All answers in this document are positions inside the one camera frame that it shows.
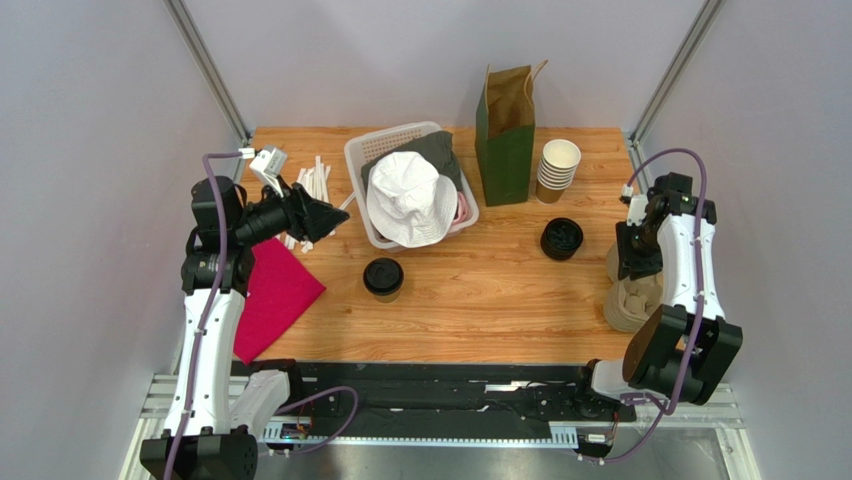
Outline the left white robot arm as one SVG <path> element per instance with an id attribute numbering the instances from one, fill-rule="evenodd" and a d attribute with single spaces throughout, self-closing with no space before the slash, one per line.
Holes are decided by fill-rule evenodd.
<path id="1" fill-rule="evenodd" d="M 143 441 L 139 460 L 155 479 L 252 479 L 258 436 L 290 394 L 289 374 L 272 370 L 252 374 L 237 400 L 229 397 L 252 249 L 280 233 L 321 240 L 350 216 L 281 178 L 258 202 L 223 176 L 199 181 L 191 196 L 196 226 L 181 268 L 185 337 L 177 384 L 162 433 Z"/>

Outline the green paper bag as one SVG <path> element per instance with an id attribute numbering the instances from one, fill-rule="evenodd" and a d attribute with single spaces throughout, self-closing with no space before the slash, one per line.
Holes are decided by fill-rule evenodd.
<path id="1" fill-rule="evenodd" d="M 476 110 L 475 151 L 489 207 L 528 198 L 536 130 L 534 85 L 546 65 L 486 70 Z"/>

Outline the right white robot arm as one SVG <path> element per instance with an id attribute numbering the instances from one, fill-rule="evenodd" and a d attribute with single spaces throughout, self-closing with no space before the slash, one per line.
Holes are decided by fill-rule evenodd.
<path id="1" fill-rule="evenodd" d="M 641 281 L 661 284 L 647 293 L 653 309 L 623 359 L 591 362 L 597 394 L 703 405 L 742 346 L 742 330 L 726 321 L 715 287 L 715 205 L 693 195 L 692 184 L 689 176 L 669 173 L 644 194 L 623 192 L 629 210 L 607 254 L 613 285 L 606 314 L 626 305 L 629 288 Z"/>

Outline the black cup lid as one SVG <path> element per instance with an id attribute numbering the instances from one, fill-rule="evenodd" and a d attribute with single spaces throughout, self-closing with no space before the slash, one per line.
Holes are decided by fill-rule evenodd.
<path id="1" fill-rule="evenodd" d="M 400 289 L 404 282 L 404 270 L 391 258 L 378 258 L 366 265 L 362 281 L 371 294 L 375 291 Z"/>

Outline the brown paper coffee cup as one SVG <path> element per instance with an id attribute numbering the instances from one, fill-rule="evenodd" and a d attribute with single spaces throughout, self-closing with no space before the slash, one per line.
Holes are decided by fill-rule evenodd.
<path id="1" fill-rule="evenodd" d="M 399 289 L 396 290 L 387 290 L 387 291 L 375 291 L 372 292 L 373 297 L 376 301 L 381 303 L 393 303 L 395 302 L 399 296 L 401 291 Z"/>

